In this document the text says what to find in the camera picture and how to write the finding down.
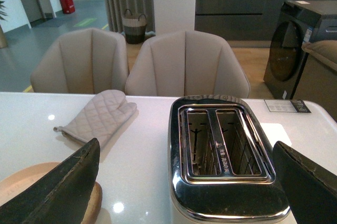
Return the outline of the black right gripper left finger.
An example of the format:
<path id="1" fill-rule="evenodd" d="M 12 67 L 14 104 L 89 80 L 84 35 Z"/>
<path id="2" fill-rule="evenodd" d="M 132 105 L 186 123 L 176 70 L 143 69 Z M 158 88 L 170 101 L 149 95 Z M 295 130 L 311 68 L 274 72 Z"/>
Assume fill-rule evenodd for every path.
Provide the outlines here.
<path id="1" fill-rule="evenodd" d="M 81 223 L 98 174 L 93 138 L 37 182 L 1 206 L 1 223 Z"/>

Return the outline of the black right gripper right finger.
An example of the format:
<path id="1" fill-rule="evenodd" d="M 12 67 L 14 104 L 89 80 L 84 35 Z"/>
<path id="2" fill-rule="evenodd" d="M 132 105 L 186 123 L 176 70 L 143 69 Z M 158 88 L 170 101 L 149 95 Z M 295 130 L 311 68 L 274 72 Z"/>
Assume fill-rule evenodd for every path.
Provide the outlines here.
<path id="1" fill-rule="evenodd" d="M 336 175 L 278 141 L 276 176 L 297 223 L 336 223 Z"/>

